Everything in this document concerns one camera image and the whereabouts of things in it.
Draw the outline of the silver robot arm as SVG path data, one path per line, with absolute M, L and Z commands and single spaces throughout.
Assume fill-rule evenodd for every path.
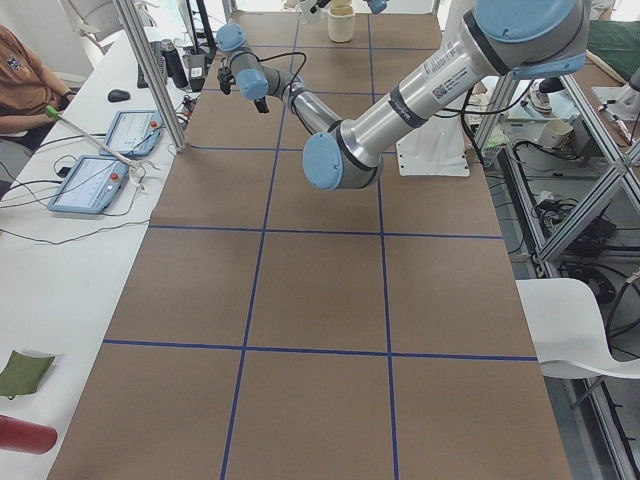
M 562 76 L 585 62 L 588 1 L 477 1 L 457 34 L 355 120 L 332 122 L 303 149 L 307 180 L 326 190 L 375 182 L 397 150 L 403 176 L 465 176 L 463 140 L 435 114 L 487 76 Z
M 269 112 L 266 98 L 277 98 L 311 134 L 330 132 L 342 121 L 337 113 L 307 89 L 299 74 L 264 66 L 240 25 L 224 25 L 215 40 L 218 51 L 224 54 L 217 79 L 225 95 L 229 95 L 235 85 L 243 97 L 264 114 Z

